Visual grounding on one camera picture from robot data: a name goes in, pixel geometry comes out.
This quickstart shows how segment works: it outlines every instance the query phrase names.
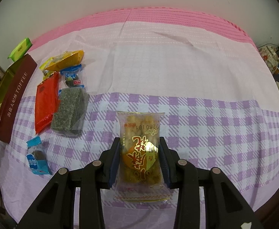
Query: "blue and clear candy wrapper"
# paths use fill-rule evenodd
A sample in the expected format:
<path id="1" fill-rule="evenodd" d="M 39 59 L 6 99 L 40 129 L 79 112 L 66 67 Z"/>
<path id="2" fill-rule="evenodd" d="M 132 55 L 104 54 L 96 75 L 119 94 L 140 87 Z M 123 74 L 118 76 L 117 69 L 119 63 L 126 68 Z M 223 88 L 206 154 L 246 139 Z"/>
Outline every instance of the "blue and clear candy wrapper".
<path id="1" fill-rule="evenodd" d="M 27 143 L 27 153 L 26 158 L 30 170 L 36 175 L 45 175 L 49 174 L 50 170 L 47 165 L 45 158 L 45 153 L 43 150 L 42 142 L 39 136 L 29 140 Z"/>

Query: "dark round candy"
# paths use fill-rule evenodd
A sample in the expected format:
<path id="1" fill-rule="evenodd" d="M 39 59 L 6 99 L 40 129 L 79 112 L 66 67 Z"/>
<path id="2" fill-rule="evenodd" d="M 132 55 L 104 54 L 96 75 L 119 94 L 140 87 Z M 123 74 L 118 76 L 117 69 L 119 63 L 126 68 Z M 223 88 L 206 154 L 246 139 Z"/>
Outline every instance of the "dark round candy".
<path id="1" fill-rule="evenodd" d="M 79 77 L 77 76 L 77 74 L 75 74 L 74 76 L 69 76 L 69 77 L 65 76 L 65 79 L 64 79 L 65 84 L 70 88 L 78 86 L 78 84 L 74 84 L 75 80 L 79 80 Z"/>

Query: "dark green wrapped snack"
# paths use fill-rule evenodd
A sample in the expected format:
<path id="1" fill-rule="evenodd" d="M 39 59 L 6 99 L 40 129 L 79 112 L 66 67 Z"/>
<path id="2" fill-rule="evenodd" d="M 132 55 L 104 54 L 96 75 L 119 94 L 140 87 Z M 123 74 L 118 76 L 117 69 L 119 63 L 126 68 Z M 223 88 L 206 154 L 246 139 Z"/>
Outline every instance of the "dark green wrapped snack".
<path id="1" fill-rule="evenodd" d="M 62 89 L 59 100 L 60 104 L 58 111 L 54 113 L 51 129 L 63 135 L 81 135 L 89 95 L 83 87 L 73 87 Z"/>

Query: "purple checkered pattern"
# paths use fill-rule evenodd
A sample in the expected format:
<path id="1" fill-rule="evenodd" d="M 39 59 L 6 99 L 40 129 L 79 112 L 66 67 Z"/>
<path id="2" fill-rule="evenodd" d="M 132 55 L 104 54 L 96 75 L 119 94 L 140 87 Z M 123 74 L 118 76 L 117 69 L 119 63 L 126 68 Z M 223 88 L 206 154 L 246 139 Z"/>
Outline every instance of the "purple checkered pattern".
<path id="1" fill-rule="evenodd" d="M 35 97 L 22 99 L 8 148 L 26 167 L 25 141 L 35 135 L 34 101 Z M 262 110 L 255 100 L 224 102 L 122 93 L 90 97 L 81 137 L 58 136 L 50 129 L 41 134 L 52 172 L 61 167 L 82 168 L 109 149 L 119 136 L 118 110 L 165 112 L 160 134 L 168 146 L 196 167 L 218 166 L 241 193 L 267 185 L 279 173 L 279 113 Z M 106 192 L 106 207 L 137 208 L 113 201 L 113 191 Z M 176 198 L 166 204 L 166 208 L 174 207 Z"/>

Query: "packaged fried dough twist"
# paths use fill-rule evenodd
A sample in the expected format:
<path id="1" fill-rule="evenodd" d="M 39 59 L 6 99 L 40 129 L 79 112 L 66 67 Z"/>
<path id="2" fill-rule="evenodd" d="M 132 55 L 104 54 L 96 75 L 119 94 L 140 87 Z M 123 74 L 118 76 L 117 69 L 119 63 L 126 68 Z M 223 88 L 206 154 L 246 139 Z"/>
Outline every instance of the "packaged fried dough twist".
<path id="1" fill-rule="evenodd" d="M 137 202 L 168 200 L 170 192 L 158 159 L 160 118 L 164 113 L 118 111 L 117 114 L 121 157 L 114 198 Z"/>

